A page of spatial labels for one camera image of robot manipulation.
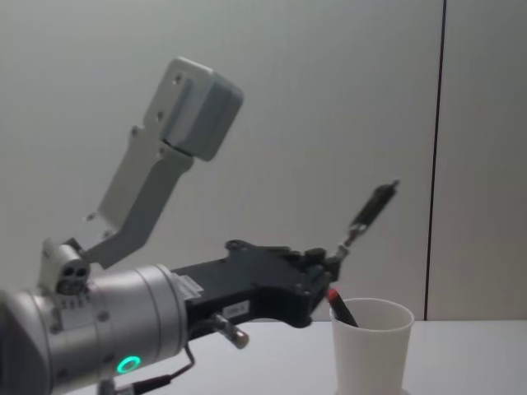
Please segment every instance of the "cable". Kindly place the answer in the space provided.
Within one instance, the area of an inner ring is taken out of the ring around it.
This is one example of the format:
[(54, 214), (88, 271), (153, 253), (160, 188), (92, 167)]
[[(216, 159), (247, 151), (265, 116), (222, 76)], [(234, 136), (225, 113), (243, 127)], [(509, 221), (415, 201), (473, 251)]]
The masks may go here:
[[(193, 333), (201, 331), (203, 329), (212, 329), (216, 331), (220, 329), (218, 326), (219, 324), (213, 319), (204, 319), (202, 321), (198, 321), (189, 329), (189, 338), (192, 337)], [(170, 384), (173, 379), (191, 370), (196, 365), (196, 359), (194, 358), (194, 354), (190, 350), (190, 345), (188, 342), (185, 345), (184, 350), (190, 361), (187, 365), (185, 365), (179, 370), (176, 370), (173, 374), (165, 374), (163, 376), (157, 376), (152, 379), (137, 381), (136, 383), (133, 383), (133, 393), (135, 395), (141, 395), (153, 391), (154, 389), (165, 387), (166, 385)]]

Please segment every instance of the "robotic arm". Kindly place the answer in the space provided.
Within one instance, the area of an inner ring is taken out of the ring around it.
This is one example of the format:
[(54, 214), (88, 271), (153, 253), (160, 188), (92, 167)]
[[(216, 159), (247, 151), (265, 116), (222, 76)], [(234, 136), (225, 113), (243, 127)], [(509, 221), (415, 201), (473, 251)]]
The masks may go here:
[[(296, 328), (310, 316), (352, 241), (394, 196), (378, 188), (338, 251), (305, 253), (226, 244), (228, 256), (169, 271), (161, 265), (90, 278), (141, 248), (178, 178), (194, 157), (211, 160), (243, 100), (213, 70), (173, 61), (97, 211), (63, 239), (44, 241), (34, 290), (0, 293), (0, 395), (49, 395), (100, 383), (101, 394), (138, 395), (167, 385), (194, 364), (189, 341), (219, 331), (243, 348), (236, 324), (275, 318)], [(184, 369), (116, 389), (112, 378), (177, 355)]]

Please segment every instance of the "silver cylindrical joint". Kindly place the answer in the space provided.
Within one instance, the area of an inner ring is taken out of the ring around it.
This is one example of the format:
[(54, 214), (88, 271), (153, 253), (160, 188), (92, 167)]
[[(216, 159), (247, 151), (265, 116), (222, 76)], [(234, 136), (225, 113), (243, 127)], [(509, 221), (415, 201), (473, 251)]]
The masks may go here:
[[(13, 339), (6, 355), (16, 360), (7, 385), (18, 388), (11, 395), (70, 392), (174, 356), (187, 342), (184, 298), (163, 266), (98, 277), (80, 295), (7, 295), (5, 306), (6, 339)], [(29, 377), (42, 379), (17, 382)]]

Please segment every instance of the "white wall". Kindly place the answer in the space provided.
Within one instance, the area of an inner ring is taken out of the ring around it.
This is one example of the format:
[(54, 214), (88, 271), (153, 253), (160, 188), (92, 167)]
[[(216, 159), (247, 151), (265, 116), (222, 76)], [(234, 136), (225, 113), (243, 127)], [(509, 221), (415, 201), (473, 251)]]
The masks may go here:
[(0, 288), (34, 285), (42, 239), (96, 207), (166, 64), (185, 56), (246, 101), (118, 266), (199, 263), (232, 238), (332, 248), (399, 177), (340, 286), (421, 318), (440, 24), (439, 0), (2, 2)]
[(447, 15), (428, 316), (527, 318), (527, 6)]

